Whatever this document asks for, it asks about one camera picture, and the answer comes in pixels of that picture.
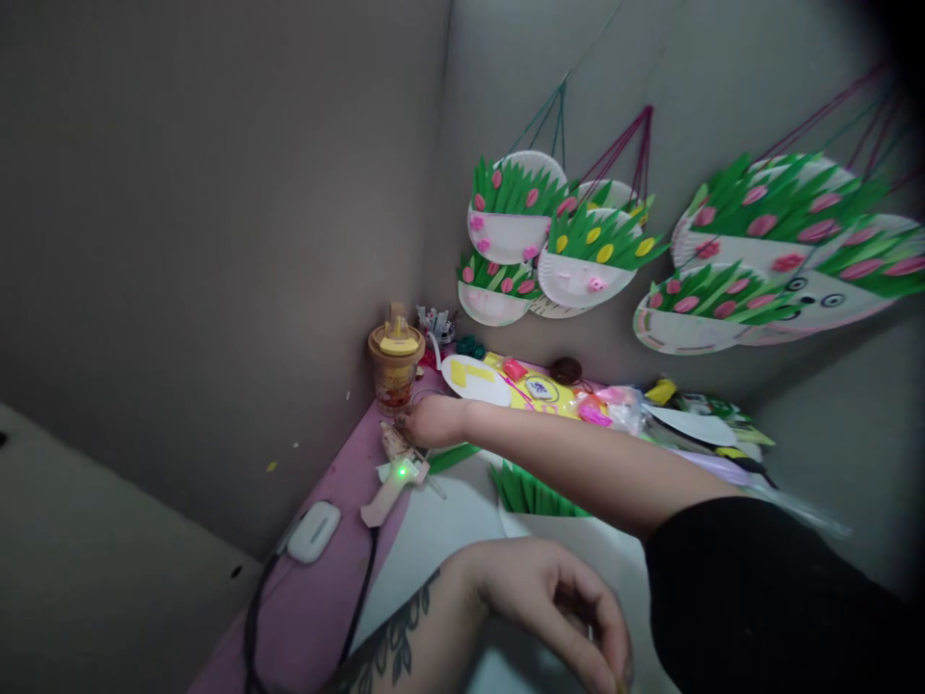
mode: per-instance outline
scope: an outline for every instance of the googly eye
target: googly eye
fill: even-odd
[[[825,299],[823,299],[820,304],[825,308],[835,308],[836,306],[841,306],[845,303],[844,294],[830,294]]]
[[[787,283],[784,289],[786,289],[787,291],[800,291],[807,284],[809,284],[809,281],[806,278],[794,278],[793,280]]]

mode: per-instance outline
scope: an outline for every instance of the pink table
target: pink table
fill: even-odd
[[[425,387],[445,390],[435,371],[424,370],[426,375],[415,391]],[[387,462],[381,444],[382,418],[376,403],[370,405],[299,510],[298,516],[322,500],[340,509],[340,525],[325,553],[309,566],[283,554],[264,588],[256,666],[271,691],[314,692],[337,666],[371,548],[369,529],[359,519],[359,507],[376,494],[380,482],[375,468]],[[402,494],[383,525],[373,581],[395,542],[408,502],[409,495]],[[189,694],[242,691],[245,615],[246,611],[242,612],[231,624]]]

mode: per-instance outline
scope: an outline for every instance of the hand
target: hand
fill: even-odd
[[[446,448],[465,442],[468,403],[446,395],[428,395],[412,405],[407,414],[395,417],[395,426],[414,445]]]
[[[624,691],[632,677],[629,632],[617,598],[591,567],[537,538],[477,543],[457,557],[488,609],[537,636],[588,691]]]

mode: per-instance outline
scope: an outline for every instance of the black sleeve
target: black sleeve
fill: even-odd
[[[685,509],[646,555],[655,648],[683,694],[925,691],[911,609],[772,504]]]

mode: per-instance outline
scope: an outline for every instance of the tattoo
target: tattoo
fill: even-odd
[[[411,644],[408,635],[417,628],[421,615],[427,615],[431,608],[431,584],[439,575],[440,569],[437,569],[408,602],[363,641],[340,676],[337,687],[340,694],[352,691],[354,685],[357,694],[371,694],[373,673],[375,671],[380,678],[385,677],[390,656],[392,686],[398,683],[403,672],[411,674]]]

